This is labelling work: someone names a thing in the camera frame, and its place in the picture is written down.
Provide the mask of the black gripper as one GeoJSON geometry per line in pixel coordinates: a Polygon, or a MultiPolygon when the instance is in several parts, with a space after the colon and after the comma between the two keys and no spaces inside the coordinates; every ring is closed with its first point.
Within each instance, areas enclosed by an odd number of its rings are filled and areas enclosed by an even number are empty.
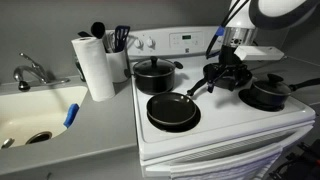
{"type": "Polygon", "coordinates": [[[213,92],[215,86],[233,91],[248,81],[247,66],[234,54],[235,48],[223,45],[219,55],[218,71],[208,71],[207,91],[213,92]]]}

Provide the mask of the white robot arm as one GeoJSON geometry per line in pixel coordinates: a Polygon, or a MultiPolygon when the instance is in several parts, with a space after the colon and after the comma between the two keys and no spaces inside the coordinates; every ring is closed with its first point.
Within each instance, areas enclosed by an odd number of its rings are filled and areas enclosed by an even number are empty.
{"type": "Polygon", "coordinates": [[[207,91],[215,86],[233,91],[244,86],[252,73],[236,51],[253,48],[258,29],[280,30],[294,27],[307,19],[319,0],[231,0],[227,15],[213,35],[205,57],[219,61],[204,68],[207,91]]]}

